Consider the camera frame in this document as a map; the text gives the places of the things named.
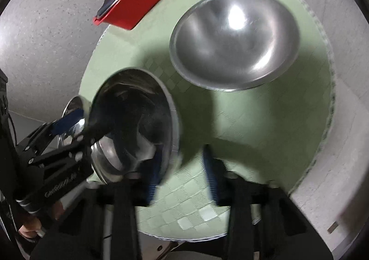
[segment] light green tablecloth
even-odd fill
[[[332,54],[321,24],[302,0],[279,0],[295,16],[299,56],[277,80],[232,93],[191,85],[169,59],[169,38],[180,17],[200,0],[161,0],[131,31],[110,26],[84,73],[80,94],[92,101],[115,71],[153,72],[173,95],[182,121],[182,166],[138,208],[139,229],[163,238],[199,240],[226,231],[228,209],[216,207],[201,165],[210,143],[228,169],[247,180],[276,180],[291,191],[306,175],[329,130],[334,106]]]

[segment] bowl rim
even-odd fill
[[[175,168],[176,168],[176,161],[178,161],[178,152],[179,152],[180,126],[179,126],[178,111],[176,109],[176,106],[175,106],[175,103],[173,101],[172,95],[170,94],[169,90],[164,85],[164,83],[157,76],[155,76],[150,71],[148,71],[146,69],[139,68],[139,67],[125,67],[123,69],[119,69],[119,70],[115,71],[112,75],[110,75],[108,78],[106,78],[106,80],[101,84],[101,86],[99,87],[99,89],[96,91],[96,94],[95,94],[95,96],[94,96],[94,98],[92,100],[92,103],[91,103],[90,111],[88,113],[88,119],[87,119],[86,125],[89,124],[90,113],[91,113],[91,110],[92,110],[93,105],[95,104],[97,98],[100,96],[99,93],[101,93],[101,91],[104,89],[105,85],[114,76],[116,76],[117,74],[119,74],[119,73],[121,73],[123,71],[126,71],[126,70],[138,70],[138,71],[141,71],[141,72],[144,72],[144,73],[148,74],[160,86],[161,90],[163,91],[163,93],[164,93],[164,95],[165,95],[165,97],[167,99],[167,103],[168,103],[169,110],[170,110],[170,116],[171,116],[171,119],[172,119],[172,145],[171,145],[171,151],[170,151],[168,163],[167,163],[166,167],[161,167],[160,181],[162,183],[166,179],[166,177],[171,172],[173,172],[175,170]],[[97,149],[96,144],[92,145],[92,149],[94,149],[94,150]],[[95,163],[95,159],[94,158],[92,158],[91,164],[92,164],[92,167],[94,168],[97,176],[99,177],[99,179],[104,184],[109,183],[109,180],[106,180],[104,178],[104,175],[100,171],[97,163]]]

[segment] finger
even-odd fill
[[[63,204],[61,203],[61,201],[57,201],[54,205],[52,205],[51,211],[52,211],[53,217],[56,220],[58,220],[59,217],[61,217],[62,214],[64,213],[64,208],[63,208]]]
[[[36,231],[41,230],[41,222],[36,217],[30,217],[23,226],[19,229],[19,233],[27,238],[34,238],[37,236]]]

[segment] stainless steel bowl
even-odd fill
[[[100,87],[92,102],[88,125],[101,121],[114,129],[92,146],[92,165],[99,178],[117,182],[162,145],[160,179],[177,161],[179,120],[165,85],[143,69],[116,72]]]
[[[294,17],[276,0],[202,0],[178,21],[169,52],[189,82],[234,91],[283,74],[299,43]]]

